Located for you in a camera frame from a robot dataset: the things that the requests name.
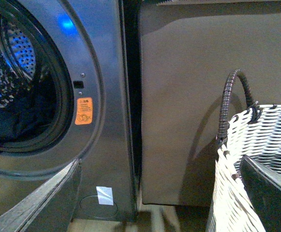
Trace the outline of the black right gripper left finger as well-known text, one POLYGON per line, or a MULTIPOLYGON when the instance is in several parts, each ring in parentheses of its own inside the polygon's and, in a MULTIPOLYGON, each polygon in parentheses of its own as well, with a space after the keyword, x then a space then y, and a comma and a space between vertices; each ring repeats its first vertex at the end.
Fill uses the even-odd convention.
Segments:
POLYGON ((76 207, 81 176, 81 161, 74 159, 1 215, 0 232, 66 232, 76 207))

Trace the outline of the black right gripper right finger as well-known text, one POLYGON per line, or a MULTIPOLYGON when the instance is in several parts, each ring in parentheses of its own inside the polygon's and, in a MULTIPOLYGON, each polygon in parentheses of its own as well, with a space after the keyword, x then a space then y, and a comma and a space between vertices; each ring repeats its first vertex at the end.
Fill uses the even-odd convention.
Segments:
POLYGON ((248 198, 267 232, 281 232, 281 174, 244 155, 240 162, 248 198))

